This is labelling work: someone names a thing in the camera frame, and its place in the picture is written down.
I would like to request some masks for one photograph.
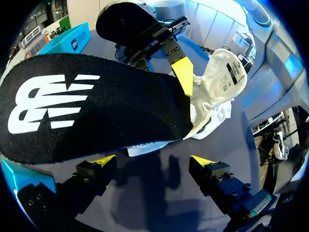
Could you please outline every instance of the shoe insole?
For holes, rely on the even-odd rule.
[[[16,65],[0,86],[0,150],[52,163],[185,137],[190,98],[172,76],[87,55]]]
[[[138,35],[157,20],[132,2],[111,2],[98,15],[96,30],[103,39],[132,48]]]

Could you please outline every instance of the white cabinet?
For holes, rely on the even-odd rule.
[[[191,26],[194,23],[195,13],[197,12],[197,3],[192,1],[185,1],[185,13],[190,22],[190,25],[187,27],[186,35],[190,37]]]
[[[186,35],[197,45],[216,50],[229,46],[240,24],[217,9],[186,0],[186,14],[191,23]]]
[[[210,48],[211,50],[221,48],[225,43],[233,24],[233,19],[218,12],[203,47]]]
[[[204,45],[216,14],[216,10],[201,4],[198,5],[190,32],[190,39],[192,39],[197,45]]]

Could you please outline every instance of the new balance logo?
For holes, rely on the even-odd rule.
[[[100,76],[95,75],[77,75],[75,80],[98,80]],[[50,95],[54,93],[71,92],[85,89],[92,89],[93,85],[71,84],[66,88],[64,75],[37,76],[27,80],[19,88],[16,94],[16,107],[12,110],[8,120],[8,130],[11,134],[27,133],[37,131],[40,126],[40,120],[43,119],[46,111],[50,118],[78,113],[80,107],[71,108],[49,108],[49,106],[80,102],[87,99],[86,95]],[[31,91],[39,89],[34,98],[30,98]],[[20,120],[22,112],[26,112],[23,120]],[[51,121],[52,129],[71,127],[74,120]]]

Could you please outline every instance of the bolt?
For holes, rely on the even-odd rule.
[[[234,177],[233,173],[227,173],[227,174],[228,174],[228,177],[230,177],[230,179],[232,179]]]
[[[236,191],[232,191],[231,196],[236,197],[237,196],[237,192]]]
[[[216,179],[217,179],[217,182],[220,183],[222,181],[222,176],[218,175]]]
[[[251,184],[250,183],[246,183],[244,189],[246,191],[250,191],[251,190]]]

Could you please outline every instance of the blue box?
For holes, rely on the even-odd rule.
[[[91,36],[88,23],[83,23],[52,39],[38,55],[51,53],[80,53]]]

